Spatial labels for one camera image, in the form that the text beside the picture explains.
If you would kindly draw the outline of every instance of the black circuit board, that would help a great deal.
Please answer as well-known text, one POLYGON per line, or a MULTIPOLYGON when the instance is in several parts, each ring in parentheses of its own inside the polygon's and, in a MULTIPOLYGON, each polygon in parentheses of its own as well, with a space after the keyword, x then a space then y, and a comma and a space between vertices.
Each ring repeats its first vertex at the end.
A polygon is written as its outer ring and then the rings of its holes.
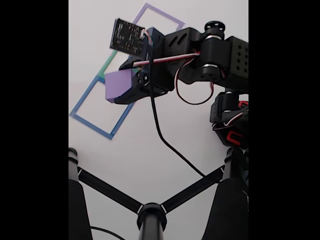
POLYGON ((120 18, 116 19, 110 48, 139 57, 143 48, 143 39, 140 38, 143 29, 120 18))

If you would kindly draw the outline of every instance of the white wall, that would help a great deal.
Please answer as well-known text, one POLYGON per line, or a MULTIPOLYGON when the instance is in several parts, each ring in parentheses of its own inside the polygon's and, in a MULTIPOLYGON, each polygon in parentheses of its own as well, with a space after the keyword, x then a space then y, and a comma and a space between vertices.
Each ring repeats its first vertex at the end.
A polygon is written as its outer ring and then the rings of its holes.
MULTIPOLYGON (((69 0, 69 113, 112 52, 109 45, 114 20, 132 21, 144 3, 144 0, 69 0)), ((206 22, 217 20, 226 25, 226 38, 249 39, 248 0, 150 0, 148 3, 200 32, 206 22)), ((210 94, 208 83, 180 82, 179 86, 181 94, 192 102, 210 94)), ((209 122, 211 104, 221 90, 215 86, 212 100, 200 106, 187 105, 175 91, 155 100, 165 139, 205 174, 224 164, 228 149, 209 122)), ((103 111, 100 104, 97 102, 92 107, 103 111)), ((78 151, 81 167, 143 204, 160 204, 201 178, 161 142, 150 98, 141 99, 133 106, 112 140, 69 116, 69 146, 78 151)), ((168 214, 164 239, 200 240, 215 190, 216 186, 212 186, 168 214)), ((138 239, 134 213, 87 186, 84 193, 91 225, 114 231, 126 240, 138 239)), ((115 239, 97 231, 93 231, 93 237, 94 240, 115 239)))

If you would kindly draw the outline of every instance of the purple tape outline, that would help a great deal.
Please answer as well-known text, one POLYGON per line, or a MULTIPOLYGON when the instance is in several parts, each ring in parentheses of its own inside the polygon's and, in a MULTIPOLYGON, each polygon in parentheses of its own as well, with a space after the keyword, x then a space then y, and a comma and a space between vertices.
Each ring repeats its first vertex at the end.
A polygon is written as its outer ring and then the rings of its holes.
POLYGON ((164 11, 162 11, 162 10, 152 6, 152 5, 150 5, 149 3, 145 3, 144 4, 144 6, 141 8, 140 12, 135 17, 135 19, 133 20, 132 23, 136 24, 147 9, 150 9, 150 10, 152 10, 152 11, 154 11, 154 12, 156 12, 156 13, 162 15, 162 16, 164 16, 165 18, 170 19, 171 21, 177 23, 178 24, 178 27, 176 28, 177 31, 181 30, 182 27, 185 25, 185 23, 183 21, 180 21, 179 19, 169 15, 168 13, 165 13, 164 11))
MULTIPOLYGON (((177 18, 165 13, 164 11, 150 5, 149 3, 145 3, 143 5, 143 7, 141 8, 141 10, 138 12, 138 14, 136 15, 135 19, 133 20, 133 24, 136 24, 139 19, 142 17, 142 15, 145 13, 145 11, 147 9, 150 9, 162 16, 164 16, 167 19, 170 19, 171 21, 175 22, 178 24, 178 27, 176 28, 176 31, 179 31, 183 28, 183 26, 185 25, 185 23, 183 21, 178 20, 177 18)), ((107 59, 106 63, 102 66, 104 68, 103 72, 107 69, 108 65, 110 64, 110 62, 112 61, 112 59, 115 57, 115 53, 117 51, 113 51, 112 54, 109 56, 109 58, 107 59)), ((106 137, 109 140, 112 140, 112 138, 115 136, 116 132, 118 131, 118 129, 120 128, 121 124, 123 123, 123 121, 125 120, 125 118, 127 117, 128 113, 130 112, 130 110, 132 109, 133 105, 135 103, 131 103, 128 105, 128 107, 124 110, 122 116, 120 117, 120 119, 118 120, 118 122, 116 123, 116 125, 114 126, 114 128, 112 129, 111 133, 107 133, 106 131, 102 130, 101 128, 95 126, 94 124, 88 122, 87 120, 85 120, 84 118, 80 117, 79 115, 77 115, 77 111, 80 108, 80 106, 82 105, 82 103, 85 101, 85 99, 87 98, 87 96, 89 95, 90 91, 92 90, 92 88, 96 85, 97 82, 101 82, 103 84, 105 84, 105 79, 102 78, 101 76, 99 76, 99 73, 102 71, 102 69, 100 69, 100 71, 98 72, 98 74, 94 77, 94 79, 92 80, 92 82, 90 83, 89 87, 84 91, 83 95, 81 96, 81 98, 79 99, 79 101, 76 103, 76 105, 74 106, 74 108, 72 109, 72 111, 70 112, 70 116, 73 117, 74 119, 78 120, 80 123, 86 125, 87 127, 91 128, 92 130, 96 131, 97 133, 101 134, 102 136, 106 137)))

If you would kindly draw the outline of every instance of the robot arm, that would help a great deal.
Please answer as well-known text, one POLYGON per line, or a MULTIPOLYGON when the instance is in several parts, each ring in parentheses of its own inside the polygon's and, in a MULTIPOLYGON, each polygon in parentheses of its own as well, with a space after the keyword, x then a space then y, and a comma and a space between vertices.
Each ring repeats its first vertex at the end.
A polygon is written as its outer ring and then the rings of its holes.
MULTIPOLYGON (((186 84, 212 82, 239 94, 248 94, 249 44, 234 36, 225 39, 225 29, 225 25, 219 21, 208 22, 203 33, 191 27, 168 35, 163 35, 153 27, 148 29, 153 39, 153 59, 198 54, 184 67, 183 64, 188 60, 185 58, 159 63, 154 61, 151 78, 155 97, 174 90, 175 75, 181 67, 178 77, 186 84)), ((110 47, 131 54, 119 70, 136 68, 140 66, 139 62, 149 59, 148 38, 141 39, 142 31, 145 29, 134 24, 120 19, 115 21, 110 47), (134 46, 138 44, 139 50, 134 51, 134 46)), ((148 64, 141 65, 141 69, 131 79, 131 88, 115 98, 114 103, 131 104, 150 96, 149 80, 146 76, 149 76, 148 64)))

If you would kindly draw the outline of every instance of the black metal bracket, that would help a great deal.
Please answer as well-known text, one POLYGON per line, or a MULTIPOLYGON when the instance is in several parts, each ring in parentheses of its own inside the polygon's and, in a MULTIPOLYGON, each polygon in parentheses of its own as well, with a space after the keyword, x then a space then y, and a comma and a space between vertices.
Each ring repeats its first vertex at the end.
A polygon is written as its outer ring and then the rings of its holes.
POLYGON ((99 193, 107 196, 108 198, 124 206, 135 214, 138 214, 140 207, 143 205, 142 203, 126 195, 125 193, 109 185, 108 183, 102 181, 101 179, 97 178, 96 176, 92 175, 79 166, 78 174, 79 181, 83 182, 94 190, 97 190, 99 193))
MULTIPOLYGON (((202 193, 207 188, 211 187, 216 183, 219 183, 223 177, 224 167, 225 166, 222 165, 221 167, 217 168, 216 170, 208 174, 206 178, 202 178, 196 181, 189 187, 185 188, 181 192, 177 193, 173 197, 169 198, 168 200, 160 204, 160 206, 163 206, 165 213, 168 214, 169 212, 184 204, 188 200, 192 199, 196 195, 202 193)), ((116 189, 110 184, 102 181, 101 179, 87 172, 83 168, 78 166, 77 169, 79 181, 95 189, 96 191, 105 195, 106 197, 112 199, 113 201, 122 205, 123 207, 129 209, 135 214, 138 214, 141 207, 145 206, 145 204, 138 202, 137 200, 126 195, 122 191, 116 189)))

